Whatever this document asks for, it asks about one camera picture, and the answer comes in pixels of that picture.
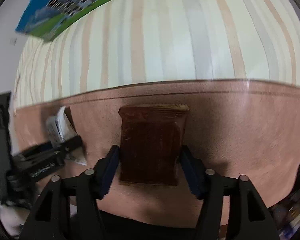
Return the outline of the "white snack packet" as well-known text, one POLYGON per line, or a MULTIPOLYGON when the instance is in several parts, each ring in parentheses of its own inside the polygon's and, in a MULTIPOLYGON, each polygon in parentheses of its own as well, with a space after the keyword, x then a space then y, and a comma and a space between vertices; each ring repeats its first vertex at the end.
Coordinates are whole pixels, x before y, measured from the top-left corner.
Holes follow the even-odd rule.
MULTIPOLYGON (((49 140, 54 148, 78 135, 68 118, 69 115, 70 108, 62 106, 56 115, 48 117, 45 122, 49 140)), ((82 146, 67 153, 66 159, 87 166, 82 146)))

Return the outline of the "dark red sauce packet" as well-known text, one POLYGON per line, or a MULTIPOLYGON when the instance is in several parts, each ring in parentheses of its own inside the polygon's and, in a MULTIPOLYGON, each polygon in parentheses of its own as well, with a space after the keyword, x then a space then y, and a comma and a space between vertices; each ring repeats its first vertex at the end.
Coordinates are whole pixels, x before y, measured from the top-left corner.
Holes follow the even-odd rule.
POLYGON ((127 184, 175 186, 187 105, 141 104, 119 109, 121 174, 127 184))

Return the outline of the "striped cream pink blanket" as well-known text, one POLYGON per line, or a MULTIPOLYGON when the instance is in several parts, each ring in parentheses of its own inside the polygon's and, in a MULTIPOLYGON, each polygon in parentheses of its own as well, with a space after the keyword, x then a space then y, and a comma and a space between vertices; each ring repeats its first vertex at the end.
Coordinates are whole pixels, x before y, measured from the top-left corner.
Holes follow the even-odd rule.
POLYGON ((266 206, 300 165, 300 18, 290 0, 112 0, 54 41, 31 37, 14 93, 19 148, 47 141, 70 108, 94 166, 120 142, 125 105, 187 105, 184 143, 246 174, 266 206))

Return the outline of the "cardboard milk carton box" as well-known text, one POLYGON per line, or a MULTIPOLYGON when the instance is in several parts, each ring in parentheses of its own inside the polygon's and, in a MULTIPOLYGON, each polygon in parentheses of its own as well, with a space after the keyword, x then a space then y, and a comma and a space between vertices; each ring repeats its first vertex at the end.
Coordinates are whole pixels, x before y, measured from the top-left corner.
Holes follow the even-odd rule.
POLYGON ((15 31, 52 41, 74 22, 109 1, 30 0, 15 31))

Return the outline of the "white wall socket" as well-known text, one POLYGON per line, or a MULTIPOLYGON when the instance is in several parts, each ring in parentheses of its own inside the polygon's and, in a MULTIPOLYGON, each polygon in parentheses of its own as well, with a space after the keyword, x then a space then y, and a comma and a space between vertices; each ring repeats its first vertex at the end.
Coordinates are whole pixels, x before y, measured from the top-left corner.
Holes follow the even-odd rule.
POLYGON ((15 37, 10 39, 10 44, 11 45, 15 46, 16 42, 17 42, 17 39, 15 37))

